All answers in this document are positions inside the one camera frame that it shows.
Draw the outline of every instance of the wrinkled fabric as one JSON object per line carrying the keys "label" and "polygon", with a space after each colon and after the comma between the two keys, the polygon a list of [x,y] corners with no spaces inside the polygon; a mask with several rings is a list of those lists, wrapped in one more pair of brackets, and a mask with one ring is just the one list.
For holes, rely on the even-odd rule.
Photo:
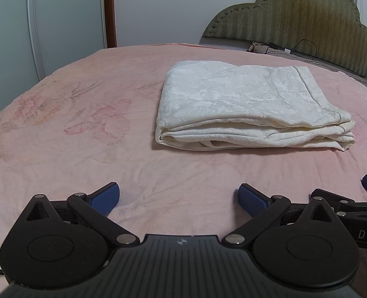
{"label": "wrinkled fabric", "polygon": [[167,73],[156,141],[185,150],[346,150],[351,115],[329,103],[308,67],[182,61]]}
{"label": "wrinkled fabric", "polygon": [[[249,220],[236,190],[307,203],[322,188],[367,201],[367,88],[343,73],[307,65],[326,99],[357,125],[348,150],[261,148],[182,151],[158,144],[156,117],[166,74],[184,60],[237,66],[303,66],[271,55],[187,45],[101,50],[57,70],[0,112],[0,246],[35,194],[52,201],[109,182],[120,202],[109,218],[149,234],[222,237]],[[356,290],[367,297],[367,255]],[[7,282],[0,277],[0,292]]]}

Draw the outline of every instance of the bed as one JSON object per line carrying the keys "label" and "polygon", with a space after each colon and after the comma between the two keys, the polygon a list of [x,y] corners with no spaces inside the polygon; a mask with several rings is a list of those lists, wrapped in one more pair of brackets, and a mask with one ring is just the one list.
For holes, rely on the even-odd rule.
{"label": "bed", "polygon": [[[109,218],[141,238],[218,234],[243,224],[236,190],[308,202],[315,188],[367,201],[367,87],[342,72],[306,64],[326,98],[357,122],[356,143],[329,149],[193,152],[155,141],[167,70],[182,60],[235,65],[304,63],[272,55],[194,45],[106,49],[57,70],[0,112],[0,245],[30,198],[64,200],[115,181],[119,205]],[[0,292],[7,285],[0,277]],[[367,250],[354,287],[367,297]]]}

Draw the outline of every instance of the olive green headboard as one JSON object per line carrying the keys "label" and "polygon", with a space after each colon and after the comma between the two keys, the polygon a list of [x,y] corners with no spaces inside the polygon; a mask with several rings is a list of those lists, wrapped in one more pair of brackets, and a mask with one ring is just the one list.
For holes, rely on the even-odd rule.
{"label": "olive green headboard", "polygon": [[[352,0],[256,0],[221,11],[203,37],[274,43],[288,49],[301,39],[316,57],[367,78],[367,27]],[[315,54],[311,43],[296,51]]]}

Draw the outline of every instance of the silver screw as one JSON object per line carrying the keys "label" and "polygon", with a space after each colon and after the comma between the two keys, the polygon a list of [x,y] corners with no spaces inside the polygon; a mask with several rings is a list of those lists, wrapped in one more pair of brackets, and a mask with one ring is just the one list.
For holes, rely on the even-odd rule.
{"label": "silver screw", "polygon": [[229,234],[225,237],[225,240],[231,244],[243,243],[245,238],[240,234]]}
{"label": "silver screw", "polygon": [[116,238],[116,241],[119,242],[120,244],[132,244],[135,242],[136,239],[137,238],[132,234],[120,234]]}

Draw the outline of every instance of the logo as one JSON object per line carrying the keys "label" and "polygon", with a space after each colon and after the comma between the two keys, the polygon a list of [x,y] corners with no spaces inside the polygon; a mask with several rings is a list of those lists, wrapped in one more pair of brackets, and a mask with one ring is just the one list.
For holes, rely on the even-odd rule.
{"label": "logo", "polygon": [[180,240],[178,240],[178,241],[177,241],[177,243],[178,243],[179,245],[184,246],[185,244],[187,244],[187,240],[185,240],[185,239],[180,239]]}

